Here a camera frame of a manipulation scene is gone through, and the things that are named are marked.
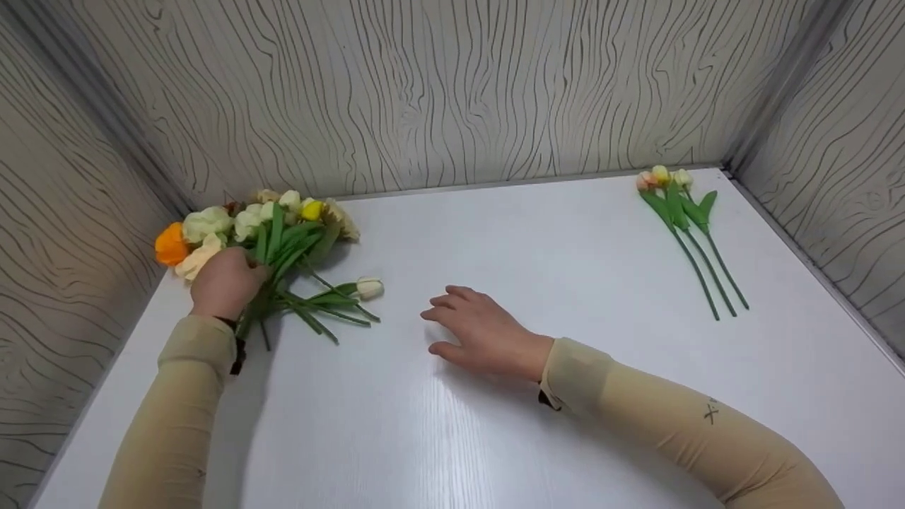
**white table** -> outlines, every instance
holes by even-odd
[[[900,506],[905,379],[730,182],[716,169],[695,178],[699,195],[719,191],[713,232],[751,303],[735,319],[710,316],[632,177],[348,202],[362,243],[324,275],[382,277],[386,296],[370,307],[384,321],[332,322],[339,347],[296,318],[271,324],[276,351],[253,344],[224,396],[205,505],[719,506],[649,451],[538,405],[534,388],[430,356],[444,331],[418,312],[461,283],[530,329],[748,413],[805,451],[847,506]],[[157,354],[189,307],[166,277],[36,507],[95,507]]]

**left hand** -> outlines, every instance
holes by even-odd
[[[267,267],[250,262],[244,249],[228,247],[212,256],[192,282],[191,314],[238,320],[267,276]]]

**patterned wall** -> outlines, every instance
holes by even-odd
[[[199,203],[718,162],[808,0],[59,3]]]
[[[860,0],[742,175],[905,356],[905,3]]]
[[[0,23],[0,508],[26,507],[162,271],[169,213]]]

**metal edge trim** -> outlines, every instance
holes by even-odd
[[[689,165],[677,165],[674,167],[667,167],[669,170],[674,170],[678,168],[685,169],[720,169],[722,165],[719,162],[707,163],[707,164],[689,164]],[[432,193],[447,193],[452,191],[471,191],[474,189],[491,189],[494,187],[514,187],[514,186],[529,186],[533,184],[549,184],[554,182],[570,182],[573,180],[590,180],[593,178],[610,178],[610,177],[625,177],[626,175],[634,175],[639,171],[643,171],[642,169],[619,169],[616,171],[602,171],[597,173],[587,173],[587,174],[578,174],[578,175],[559,175],[556,177],[543,177],[543,178],[526,178],[523,180],[507,180],[503,182],[484,182],[480,184],[460,184],[457,186],[442,186],[442,187],[419,187],[418,189],[403,189],[400,191],[386,191],[383,193],[368,193],[363,195],[347,195],[343,197],[336,197],[337,201],[352,201],[359,199],[370,199],[370,198],[384,198],[384,197],[406,197],[411,195],[429,195]]]
[[[842,307],[846,313],[848,313],[849,317],[852,318],[853,322],[855,322],[858,327],[871,339],[871,342],[877,350],[879,350],[883,356],[889,360],[890,363],[895,367],[895,369],[899,372],[899,374],[905,378],[905,362],[896,354],[896,352],[892,349],[889,343],[883,339],[882,335],[871,325],[870,322],[864,315],[862,315],[857,309],[855,309],[854,305],[849,302],[845,295],[839,291],[838,288],[833,284],[832,281],[826,274],[823,273],[814,262],[811,261],[811,258],[802,250],[801,246],[795,242],[795,239],[789,235],[786,230],[770,215],[769,212],[757,201],[757,198],[754,197],[744,186],[741,185],[736,179],[734,179],[728,172],[724,171],[726,177],[735,185],[735,188],[738,192],[743,196],[748,203],[757,211],[758,214],[764,219],[764,221],[773,228],[773,231],[779,238],[783,241],[783,243],[788,246],[789,250],[798,257],[798,260],[807,267],[807,270],[811,272],[811,275],[824,287],[824,289],[836,300],[840,307]]]

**beige arm sleeve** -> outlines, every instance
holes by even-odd
[[[187,316],[157,360],[157,377],[119,446],[100,509],[198,509],[233,332],[216,318]]]
[[[554,408],[629,430],[732,509],[843,507],[816,466],[777,433],[576,341],[556,340],[541,389]]]

